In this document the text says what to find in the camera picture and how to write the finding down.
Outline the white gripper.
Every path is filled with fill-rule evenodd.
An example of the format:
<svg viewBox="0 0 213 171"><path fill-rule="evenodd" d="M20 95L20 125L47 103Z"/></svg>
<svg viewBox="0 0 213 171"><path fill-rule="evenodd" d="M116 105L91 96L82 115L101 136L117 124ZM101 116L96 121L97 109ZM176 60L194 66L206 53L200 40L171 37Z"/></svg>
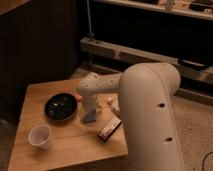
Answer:
<svg viewBox="0 0 213 171"><path fill-rule="evenodd" d="M82 100L82 107L84 109L83 117L85 116L85 113L91 110L96 111L97 107L97 96L84 96Z"/></svg>

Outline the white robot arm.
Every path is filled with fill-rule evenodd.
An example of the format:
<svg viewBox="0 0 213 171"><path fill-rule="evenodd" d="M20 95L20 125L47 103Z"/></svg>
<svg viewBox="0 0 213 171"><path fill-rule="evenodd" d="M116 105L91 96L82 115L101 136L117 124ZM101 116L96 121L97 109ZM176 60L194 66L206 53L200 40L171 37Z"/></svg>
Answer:
<svg viewBox="0 0 213 171"><path fill-rule="evenodd" d="M171 105L179 71L168 63L140 63L121 74L88 74L77 92L87 114L96 95L116 93L132 171L185 171Z"/></svg>

